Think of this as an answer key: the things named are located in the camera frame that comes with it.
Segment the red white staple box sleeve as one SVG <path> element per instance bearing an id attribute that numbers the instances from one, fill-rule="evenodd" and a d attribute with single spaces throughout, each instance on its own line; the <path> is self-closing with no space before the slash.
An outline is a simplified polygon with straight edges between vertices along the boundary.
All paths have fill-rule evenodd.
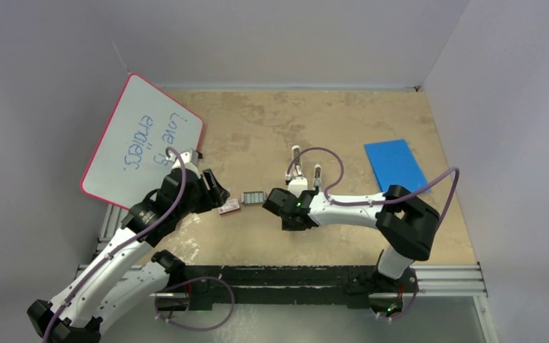
<path id="1" fill-rule="evenodd" d="M 232 212 L 239 211 L 241 209 L 238 199 L 230 199 L 226 201 L 221 207 L 218 208 L 219 215 L 225 215 Z"/>

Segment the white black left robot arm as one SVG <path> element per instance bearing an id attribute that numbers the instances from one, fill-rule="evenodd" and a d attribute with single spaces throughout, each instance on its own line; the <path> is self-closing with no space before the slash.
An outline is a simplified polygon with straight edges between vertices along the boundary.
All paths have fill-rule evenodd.
<path id="1" fill-rule="evenodd" d="M 36 300 L 27 310 L 43 342 L 98 342 L 107 327 L 149 294 L 188 288 L 185 263 L 166 250 L 155 253 L 136 277 L 123 280 L 132 265 L 189 214 L 221 207 L 230 193 L 212 171 L 177 166 L 162 185 L 132 206 L 109 245 L 63 291 Z"/>

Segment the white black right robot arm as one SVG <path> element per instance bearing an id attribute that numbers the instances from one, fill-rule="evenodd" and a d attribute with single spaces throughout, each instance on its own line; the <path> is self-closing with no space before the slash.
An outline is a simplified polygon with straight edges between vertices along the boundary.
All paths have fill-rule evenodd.
<path id="1" fill-rule="evenodd" d="M 262 207 L 282 220 L 285 231 L 304 231 L 333 224 L 378 230 L 388 245 L 380 256 L 372 280 L 378 289 L 398 285 L 405 270 L 430 258 L 440 225 L 439 212 L 404 187 L 363 196 L 326 195 L 305 189 L 294 194 L 274 188 Z"/>

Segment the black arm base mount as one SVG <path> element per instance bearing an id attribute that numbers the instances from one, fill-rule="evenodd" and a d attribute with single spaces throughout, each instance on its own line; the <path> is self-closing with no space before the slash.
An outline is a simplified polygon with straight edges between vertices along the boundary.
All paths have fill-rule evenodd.
<path id="1" fill-rule="evenodd" d="M 404 296 L 418 291 L 415 271 L 400 279 L 376 274 L 372 265 L 218 266 L 189 265 L 165 277 L 163 297 L 189 296 L 189 308 L 215 304 L 343 305 L 377 312 L 402 309 Z"/>

